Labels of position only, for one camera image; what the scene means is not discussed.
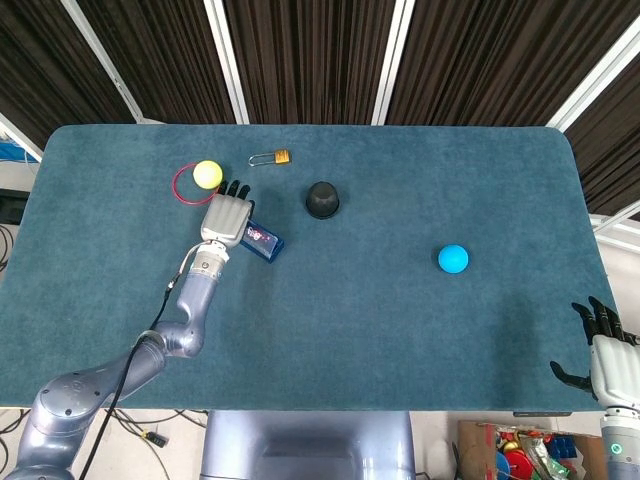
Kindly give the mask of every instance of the floor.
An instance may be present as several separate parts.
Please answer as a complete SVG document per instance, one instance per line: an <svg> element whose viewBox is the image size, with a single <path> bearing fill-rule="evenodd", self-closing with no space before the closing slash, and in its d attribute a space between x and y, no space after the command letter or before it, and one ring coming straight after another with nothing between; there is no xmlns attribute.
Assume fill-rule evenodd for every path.
<svg viewBox="0 0 640 480"><path fill-rule="evenodd" d="M20 171L19 166L2 165L3 188L31 189L33 178ZM637 298L640 286L640 256L627 253L614 247L600 245L600 252L609 276L618 312L626 330L640 332L640 300ZM128 410L129 415L137 421L149 421L167 418L172 411L162 410ZM0 410L0 430L11 423L17 416L17 410ZM76 477L91 447L91 439L95 438L100 421L100 413L88 433L80 451L73 473ZM206 422L203 414L189 413L196 422ZM426 471L433 480L451 479L453 477L453 458L450 442L457 438L456 428L459 420L490 421L502 424L526 424L540 428L587 433L599 435L599 419L601 412L573 414L570 417L546 417L516 419L510 412L412 412L414 448L417 471ZM168 437L168 444L158 449L150 447L144 440L126 432L117 422L111 422L107 428L101 448L98 451L93 467L87 479L114 478L120 480L162 479L194 480L198 478L201 449L204 442L204 429L183 417L149 425L150 430ZM7 470L0 474L4 478L7 471L15 465L16 452L22 428L17 429L2 439L9 449ZM154 458L155 451L167 470L165 475L162 465ZM0 467L4 463L0 449Z"/></svg>

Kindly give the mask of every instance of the yellow ball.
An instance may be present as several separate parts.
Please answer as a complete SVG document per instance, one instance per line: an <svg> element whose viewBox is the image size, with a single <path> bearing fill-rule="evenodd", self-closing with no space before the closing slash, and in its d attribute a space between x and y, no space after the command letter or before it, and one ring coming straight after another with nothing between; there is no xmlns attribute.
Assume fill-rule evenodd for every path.
<svg viewBox="0 0 640 480"><path fill-rule="evenodd" d="M193 169L193 179L200 188L213 190L222 182L222 168L213 160L203 160Z"/></svg>

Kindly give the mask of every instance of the blue toy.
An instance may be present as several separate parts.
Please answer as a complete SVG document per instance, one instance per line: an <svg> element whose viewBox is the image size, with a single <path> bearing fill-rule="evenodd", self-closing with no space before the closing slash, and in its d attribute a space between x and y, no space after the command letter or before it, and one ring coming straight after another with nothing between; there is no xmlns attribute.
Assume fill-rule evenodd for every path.
<svg viewBox="0 0 640 480"><path fill-rule="evenodd" d="M460 273L469 265L469 254L460 245L447 245L440 250L438 263L447 273Z"/></svg>

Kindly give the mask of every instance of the red ring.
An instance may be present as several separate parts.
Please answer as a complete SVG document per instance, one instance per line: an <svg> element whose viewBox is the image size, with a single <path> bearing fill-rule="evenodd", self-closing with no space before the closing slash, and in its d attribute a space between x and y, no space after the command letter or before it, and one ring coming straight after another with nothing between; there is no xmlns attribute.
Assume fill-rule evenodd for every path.
<svg viewBox="0 0 640 480"><path fill-rule="evenodd" d="M173 192L173 195L180 200L182 203L185 203L187 205L204 205L205 203L209 203L211 201L211 199L213 199L213 197L215 197L216 193L218 193L218 188L216 187L216 189L213 191L213 193L211 195L209 195L207 198L204 198L202 200L197 200L197 201L191 201L191 200L187 200L186 198L184 198L182 195L180 195L180 192L178 192L178 177L180 177L180 175L183 174L183 172L185 172L186 170L189 170L190 168L195 168L195 166L197 165L197 162L191 162L191 163L187 163L184 167L182 167L180 170L178 170L176 172L176 174L173 176L173 181L171 182L171 191Z"/></svg>

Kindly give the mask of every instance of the gray robot arm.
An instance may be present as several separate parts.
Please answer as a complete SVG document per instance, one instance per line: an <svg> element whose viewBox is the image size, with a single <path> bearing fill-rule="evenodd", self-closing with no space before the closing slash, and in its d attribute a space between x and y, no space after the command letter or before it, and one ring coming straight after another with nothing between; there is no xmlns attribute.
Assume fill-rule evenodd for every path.
<svg viewBox="0 0 640 480"><path fill-rule="evenodd" d="M221 187L223 191L213 198L202 224L203 243L197 248L177 302L187 315L186 322L161 322L142 333L120 399L155 378L164 369L167 356L194 357L202 349L207 310L229 259L227 250L240 242L252 210L252 204L244 199L248 187L235 197L237 187L234 182L229 195L224 195ZM7 480L73 480L69 469L96 414L112 402L130 354L57 377L38 392L20 440L16 469Z"/></svg>
<svg viewBox="0 0 640 480"><path fill-rule="evenodd" d="M593 297L594 313L579 304L591 352L591 375L568 375L551 362L563 383L591 393L605 416L600 421L609 480L640 478L640 346L637 337L622 329L618 315Z"/></svg>

